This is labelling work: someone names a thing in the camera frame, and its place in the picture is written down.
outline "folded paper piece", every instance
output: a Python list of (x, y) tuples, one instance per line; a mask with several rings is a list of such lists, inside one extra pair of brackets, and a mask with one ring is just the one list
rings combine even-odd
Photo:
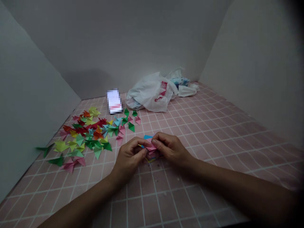
[(75, 161), (74, 161), (74, 163), (79, 163), (79, 164), (81, 164), (82, 166), (86, 166), (86, 161), (85, 161), (85, 158), (83, 158), (83, 157), (74, 157), (74, 159), (75, 159)]
[(83, 116), (84, 116), (84, 117), (90, 117), (91, 114), (85, 110), (85, 111), (83, 112)]
[(137, 112), (135, 110), (133, 110), (132, 116), (136, 117), (137, 115), (138, 115)]
[(69, 160), (68, 160), (68, 162), (67, 163), (64, 163), (61, 167), (60, 167), (60, 169), (64, 169), (64, 170), (66, 170), (68, 173), (73, 173), (73, 170), (74, 170), (74, 165), (75, 165), (76, 163), (75, 162), (73, 162), (73, 160), (72, 160), (72, 158), (70, 158)]
[(55, 159), (52, 159), (52, 160), (48, 160), (47, 162), (48, 163), (51, 163), (51, 164), (55, 164), (55, 165), (58, 165), (59, 167), (61, 167), (63, 165), (63, 156), (62, 154), (60, 155), (59, 158), (55, 158)]
[(53, 145), (54, 145), (54, 144), (51, 144), (51, 145), (49, 145), (48, 147), (35, 147), (35, 149), (36, 149), (36, 150), (44, 151), (43, 157), (45, 158), (45, 157), (47, 156), (47, 154), (50, 152), (51, 147), (52, 147)]
[(111, 120), (110, 122), (107, 121), (107, 124), (112, 125), (113, 124), (113, 120)]
[(70, 126), (66, 126), (66, 125), (63, 125), (63, 129), (64, 129), (64, 131), (73, 130), (73, 128), (71, 128)]
[(70, 133), (71, 133), (71, 136), (72, 136), (73, 138), (76, 138), (77, 135), (78, 135), (78, 133), (77, 133), (76, 131), (74, 131), (74, 130), (70, 130)]
[(126, 128), (124, 126), (119, 127), (119, 131), (123, 134), (126, 135)]
[(139, 116), (137, 116), (137, 117), (135, 118), (135, 122), (136, 122), (138, 125), (140, 125), (140, 124), (142, 123), (142, 121), (141, 121), (141, 119), (139, 118)]
[(77, 146), (76, 139), (74, 139), (73, 141), (68, 141), (68, 144), (70, 146), (71, 151), (73, 151), (75, 149), (75, 147)]
[(103, 139), (100, 139), (100, 142), (101, 143), (107, 143), (108, 142), (108, 137), (105, 137)]
[(111, 145), (110, 145), (109, 143), (107, 143), (107, 142), (104, 143), (103, 147), (104, 147), (104, 149), (106, 149), (106, 150), (112, 151)]
[(56, 144), (56, 149), (54, 151), (56, 151), (56, 152), (62, 152), (70, 147), (70, 146), (66, 145), (66, 143), (64, 141), (57, 141), (57, 142), (55, 142), (55, 144)]
[(99, 146), (94, 147), (94, 154), (95, 154), (95, 157), (97, 158), (97, 160), (99, 159), (99, 156), (102, 151), (103, 151), (103, 147), (99, 147)]
[(81, 126), (80, 124), (76, 124), (76, 123), (72, 124), (72, 126), (73, 126), (75, 129), (82, 128), (82, 126)]
[(68, 133), (66, 131), (59, 131), (59, 135), (61, 137), (62, 140), (65, 140), (65, 138), (67, 137)]
[(123, 139), (124, 139), (124, 136), (123, 136), (122, 133), (120, 132), (120, 133), (118, 134), (118, 136), (116, 137), (117, 144), (118, 144), (119, 146), (121, 145)]
[(128, 117), (128, 121), (129, 121), (131, 124), (134, 124), (134, 123), (133, 123), (133, 118), (132, 118), (131, 116)]
[(129, 110), (128, 110), (128, 109), (125, 109), (125, 110), (124, 110), (124, 114), (125, 114), (127, 117), (129, 117), (129, 114), (130, 114)]
[(114, 118), (116, 119), (116, 120), (114, 120), (115, 125), (119, 127), (119, 125), (121, 124), (122, 118), (116, 118), (116, 117), (114, 117)]
[(76, 149), (80, 152), (83, 152), (85, 150), (85, 144), (83, 143), (80, 147), (77, 147)]
[(130, 129), (132, 132), (135, 132), (134, 124), (128, 123), (128, 125), (129, 125), (129, 129)]
[(82, 137), (82, 135), (77, 135), (76, 142), (77, 142), (78, 146), (82, 145), (83, 140), (84, 140), (84, 138)]
[(123, 118), (122, 120), (123, 120), (122, 125), (124, 126), (128, 122), (128, 119), (127, 118)]
[(74, 157), (74, 156), (84, 157), (84, 155), (80, 152), (80, 150), (75, 150), (74, 152), (67, 153), (67, 155), (70, 157)]

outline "white plastic bag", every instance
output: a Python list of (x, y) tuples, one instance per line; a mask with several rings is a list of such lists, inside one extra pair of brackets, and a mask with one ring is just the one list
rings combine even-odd
[(178, 90), (174, 83), (157, 72), (139, 80), (129, 90), (126, 103), (130, 108), (136, 110), (142, 108), (138, 106), (137, 103), (139, 103), (149, 111), (166, 112), (170, 99), (173, 99), (176, 94), (178, 94)]
[(196, 94), (199, 86), (196, 84), (190, 84), (189, 86), (180, 85), (178, 87), (178, 96), (179, 97), (188, 97)]

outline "pink tile floor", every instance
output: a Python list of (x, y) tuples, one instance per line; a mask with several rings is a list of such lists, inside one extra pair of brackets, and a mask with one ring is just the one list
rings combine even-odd
[[(158, 131), (174, 134), (198, 159), (297, 189), (302, 152), (211, 88), (199, 85), (195, 96), (172, 100), (167, 113), (139, 111), (142, 125), (135, 124), (135, 133), (127, 129), (123, 142)], [(100, 117), (114, 118), (107, 113), (105, 97), (81, 101), (72, 115), (79, 115), (91, 106), (98, 108)], [(72, 123), (70, 116), (64, 124), (71, 126)], [(58, 139), (56, 133), (50, 144)], [(114, 137), (109, 141), (113, 152), (104, 151), (97, 160), (86, 148), (83, 153), (87, 166), (76, 166), (73, 174), (45, 162), (59, 156), (58, 153), (51, 151), (46, 159), (40, 155), (2, 202), (1, 228), (35, 228), (108, 175), (119, 150)], [(225, 200), (181, 177), (165, 160), (159, 160), (141, 165), (130, 183), (103, 206), (90, 226), (219, 227), (245, 220), (247, 218)]]

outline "origami paper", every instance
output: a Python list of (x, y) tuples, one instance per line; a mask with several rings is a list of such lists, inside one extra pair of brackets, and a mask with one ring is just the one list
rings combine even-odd
[(124, 114), (125, 114), (127, 117), (129, 117), (129, 113), (130, 113), (130, 112), (129, 112), (128, 109), (125, 109), (125, 110), (124, 110)]
[(128, 117), (128, 121), (133, 124), (133, 118), (131, 116)]
[(116, 137), (117, 144), (118, 144), (119, 146), (121, 145), (123, 139), (124, 139), (124, 136), (123, 136), (122, 133), (120, 132), (120, 133), (118, 134), (118, 136)]
[(135, 110), (133, 110), (132, 116), (136, 117), (137, 115), (138, 115), (137, 112)]
[(71, 128), (70, 126), (66, 126), (66, 125), (63, 125), (63, 129), (64, 129), (64, 131), (73, 130), (73, 128)]
[(112, 125), (113, 124), (113, 120), (111, 120), (110, 122), (107, 121), (107, 124)]
[(97, 108), (96, 107), (90, 107), (89, 108), (89, 113), (93, 113), (93, 111), (95, 111)]
[(136, 122), (138, 125), (140, 125), (140, 124), (142, 123), (142, 121), (141, 121), (141, 119), (139, 118), (139, 116), (137, 116), (137, 117), (135, 118), (135, 122)]
[(74, 157), (84, 157), (84, 155), (80, 152), (80, 150), (75, 150), (74, 152), (67, 153), (68, 156)]
[(56, 151), (56, 152), (62, 152), (69, 148), (69, 146), (66, 145), (66, 143), (64, 141), (57, 141), (57, 142), (55, 142), (55, 144), (56, 144), (56, 149), (54, 151)]
[(44, 151), (43, 157), (45, 158), (45, 157), (47, 156), (47, 154), (50, 152), (51, 147), (52, 147), (53, 145), (54, 145), (54, 144), (49, 145), (48, 147), (35, 147), (35, 149), (36, 149), (36, 150), (42, 150), (42, 151)]
[(68, 141), (68, 144), (71, 148), (71, 151), (73, 151), (75, 149), (75, 147), (77, 146), (76, 139), (74, 139), (73, 141)]
[(91, 114), (85, 110), (85, 111), (83, 112), (83, 116), (84, 116), (84, 117), (90, 117)]
[(91, 128), (89, 129), (89, 134), (90, 134), (90, 135), (94, 135), (94, 132), (95, 132), (94, 129), (91, 129)]
[(123, 134), (126, 135), (126, 128), (124, 126), (119, 127), (119, 131)]
[(153, 150), (157, 150), (157, 148), (151, 143), (152, 138), (148, 138), (147, 141), (151, 144), (150, 147), (146, 147), (150, 152)]
[(85, 117), (80, 119), (82, 122), (86, 123), (87, 119)]
[(111, 147), (110, 143), (107, 143), (107, 142), (104, 143), (103, 147), (104, 147), (104, 149), (106, 149), (106, 150), (112, 151), (112, 147)]
[(69, 160), (68, 160), (68, 162), (67, 163), (64, 163), (61, 167), (60, 167), (60, 169), (64, 169), (64, 170), (66, 170), (67, 172), (69, 172), (69, 173), (73, 173), (73, 170), (74, 170), (74, 165), (75, 165), (76, 163), (75, 162), (73, 162), (73, 160), (72, 160), (72, 158), (70, 158)]
[(84, 157), (74, 157), (75, 161), (74, 163), (78, 162), (80, 163), (82, 166), (86, 166), (86, 161)]
[(127, 118), (123, 118), (122, 120), (123, 120), (122, 126), (124, 126), (128, 122), (128, 120), (127, 120)]
[(83, 152), (85, 150), (85, 144), (83, 143), (80, 147), (77, 147), (76, 149), (80, 152)]
[(103, 147), (98, 147), (98, 146), (94, 147), (94, 154), (97, 159), (99, 159), (99, 156), (102, 151), (103, 151)]
[(100, 142), (101, 143), (107, 143), (108, 142), (108, 137), (105, 137), (103, 139), (100, 139)]
[(115, 125), (119, 127), (119, 125), (121, 124), (122, 118), (116, 118), (116, 117), (114, 117), (114, 118), (116, 119), (116, 120), (114, 120)]
[(76, 123), (72, 124), (72, 126), (73, 126), (75, 129), (82, 128), (82, 126), (81, 126), (80, 124), (76, 124)]
[(72, 136), (73, 138), (76, 138), (77, 135), (78, 135), (78, 133), (77, 133), (76, 131), (74, 131), (74, 130), (70, 130), (70, 133), (71, 133), (71, 136)]
[(83, 140), (84, 140), (84, 138), (82, 137), (82, 135), (77, 135), (76, 142), (77, 142), (78, 146), (82, 145)]
[(134, 126), (134, 124), (132, 124), (132, 123), (128, 123), (128, 127), (129, 127), (129, 129), (132, 131), (132, 132), (135, 132), (135, 126)]
[(67, 137), (68, 133), (66, 131), (59, 131), (59, 135), (61, 137), (62, 140), (65, 140), (65, 138)]
[(48, 160), (48, 163), (55, 164), (55, 165), (58, 165), (59, 167), (61, 167), (63, 165), (63, 159), (64, 158), (61, 154), (59, 158)]

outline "paper scrap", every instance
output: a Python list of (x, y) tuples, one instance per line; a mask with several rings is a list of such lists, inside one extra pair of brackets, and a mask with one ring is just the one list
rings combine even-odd
[(134, 123), (133, 123), (133, 118), (132, 118), (131, 116), (128, 117), (128, 121), (129, 121), (131, 124), (134, 124)]
[(56, 144), (56, 149), (54, 151), (56, 152), (62, 152), (70, 147), (66, 145), (64, 141), (56, 141), (55, 144)]
[(134, 124), (132, 124), (132, 123), (128, 123), (128, 125), (129, 125), (129, 129), (132, 131), (132, 132), (135, 132), (135, 126), (134, 126)]
[(125, 114), (127, 117), (129, 116), (129, 113), (130, 113), (130, 112), (129, 112), (128, 109), (125, 109), (125, 110), (124, 110), (124, 114)]
[(138, 115), (137, 112), (135, 110), (133, 110), (132, 116), (136, 117), (137, 115)]
[(36, 149), (36, 150), (44, 151), (43, 157), (45, 158), (45, 157), (47, 156), (47, 154), (50, 152), (51, 147), (52, 147), (53, 145), (54, 145), (54, 144), (51, 144), (51, 145), (49, 145), (48, 147), (35, 147), (35, 149)]
[(63, 159), (63, 155), (61, 154), (59, 158), (48, 160), (48, 163), (55, 164), (61, 167), (63, 165)]
[(82, 145), (83, 140), (84, 140), (84, 138), (82, 137), (82, 135), (77, 135), (76, 142), (77, 142), (78, 146)]
[(136, 122), (138, 125), (140, 125), (140, 124), (142, 123), (142, 121), (141, 121), (141, 119), (139, 118), (139, 116), (137, 116), (137, 117), (135, 118), (135, 122)]
[(126, 135), (126, 128), (124, 126), (119, 127), (119, 131), (123, 134)]

